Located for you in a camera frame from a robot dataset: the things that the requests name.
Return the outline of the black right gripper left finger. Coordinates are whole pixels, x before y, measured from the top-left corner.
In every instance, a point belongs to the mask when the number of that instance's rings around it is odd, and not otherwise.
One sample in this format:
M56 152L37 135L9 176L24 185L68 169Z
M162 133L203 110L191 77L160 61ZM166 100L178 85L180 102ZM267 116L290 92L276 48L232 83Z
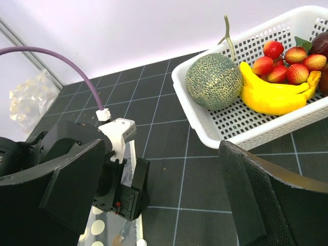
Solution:
M1 172L1 245L77 245L105 152L97 139L34 167Z

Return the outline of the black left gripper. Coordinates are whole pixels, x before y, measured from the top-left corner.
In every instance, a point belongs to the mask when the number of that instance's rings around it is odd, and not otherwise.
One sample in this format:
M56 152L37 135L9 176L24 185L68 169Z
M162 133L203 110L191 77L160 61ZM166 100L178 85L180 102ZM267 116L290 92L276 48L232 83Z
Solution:
M1 138L1 211L14 220L85 222L92 207L120 214L123 137L114 123L100 128L57 122L33 141ZM150 205L150 161L137 158L132 218Z

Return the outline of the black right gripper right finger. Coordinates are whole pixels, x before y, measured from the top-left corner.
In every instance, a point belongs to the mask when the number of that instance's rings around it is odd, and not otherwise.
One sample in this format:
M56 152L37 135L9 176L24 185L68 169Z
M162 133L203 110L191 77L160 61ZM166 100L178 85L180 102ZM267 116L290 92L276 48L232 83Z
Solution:
M240 245L327 245L327 184L229 141L219 149Z

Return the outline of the clear dotted zip bag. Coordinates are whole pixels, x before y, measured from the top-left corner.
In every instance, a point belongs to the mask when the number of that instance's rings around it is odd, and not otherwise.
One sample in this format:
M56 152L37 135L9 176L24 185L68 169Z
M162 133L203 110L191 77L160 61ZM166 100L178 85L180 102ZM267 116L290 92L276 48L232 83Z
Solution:
M132 218L132 180L136 168L135 142L126 144L123 163L105 159L99 190L78 245L147 245L142 216Z

